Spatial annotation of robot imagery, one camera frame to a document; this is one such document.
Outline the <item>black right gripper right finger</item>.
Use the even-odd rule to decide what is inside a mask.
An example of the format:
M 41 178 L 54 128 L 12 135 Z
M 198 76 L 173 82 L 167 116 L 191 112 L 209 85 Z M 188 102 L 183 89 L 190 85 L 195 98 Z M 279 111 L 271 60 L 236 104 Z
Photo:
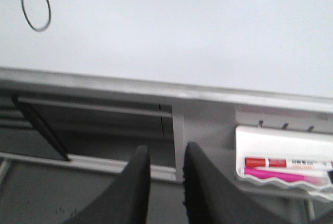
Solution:
M 189 223 L 282 223 L 241 193 L 209 160 L 195 142 L 184 155 L 184 205 Z

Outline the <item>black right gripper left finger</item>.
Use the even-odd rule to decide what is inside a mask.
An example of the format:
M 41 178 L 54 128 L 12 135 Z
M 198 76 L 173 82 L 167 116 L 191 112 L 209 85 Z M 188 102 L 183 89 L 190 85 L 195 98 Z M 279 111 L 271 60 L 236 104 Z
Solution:
M 65 223 L 146 223 L 150 194 L 150 154 L 137 147 L 107 189 Z

